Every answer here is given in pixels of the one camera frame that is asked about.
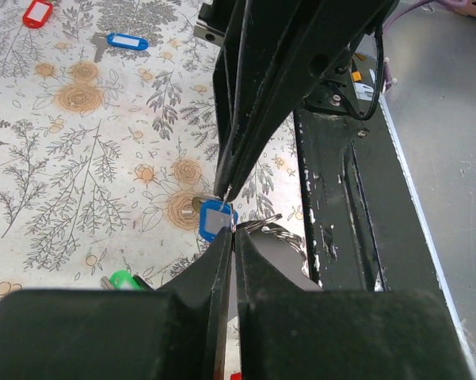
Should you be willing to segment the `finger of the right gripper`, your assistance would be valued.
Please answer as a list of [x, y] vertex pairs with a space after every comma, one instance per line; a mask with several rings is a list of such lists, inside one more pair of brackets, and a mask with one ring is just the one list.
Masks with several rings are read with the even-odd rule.
[[394, 1], [299, 2], [301, 25], [293, 50], [294, 74], [285, 84], [289, 95], [299, 98], [296, 105], [344, 62], [364, 35], [381, 27], [396, 6]]
[[234, 198], [265, 144], [299, 102], [286, 82], [294, 74], [301, 25], [299, 1], [216, 1], [231, 8], [213, 84], [219, 133], [214, 193]]

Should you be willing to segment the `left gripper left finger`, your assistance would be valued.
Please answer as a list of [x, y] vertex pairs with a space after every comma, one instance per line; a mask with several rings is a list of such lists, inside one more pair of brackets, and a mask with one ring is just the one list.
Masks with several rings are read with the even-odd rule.
[[0, 301], [0, 379], [221, 379], [232, 233], [157, 290], [16, 291]]

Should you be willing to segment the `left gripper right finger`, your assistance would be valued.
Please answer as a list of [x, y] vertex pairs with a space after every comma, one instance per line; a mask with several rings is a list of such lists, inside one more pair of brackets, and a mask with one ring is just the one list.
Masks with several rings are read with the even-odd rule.
[[235, 234], [245, 379], [468, 379], [445, 307], [420, 291], [305, 291]]

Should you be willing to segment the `red key tag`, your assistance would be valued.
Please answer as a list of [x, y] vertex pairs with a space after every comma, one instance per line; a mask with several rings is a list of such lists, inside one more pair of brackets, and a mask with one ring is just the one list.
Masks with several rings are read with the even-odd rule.
[[48, 1], [34, 0], [25, 11], [22, 21], [30, 29], [42, 28], [53, 11], [53, 5]]

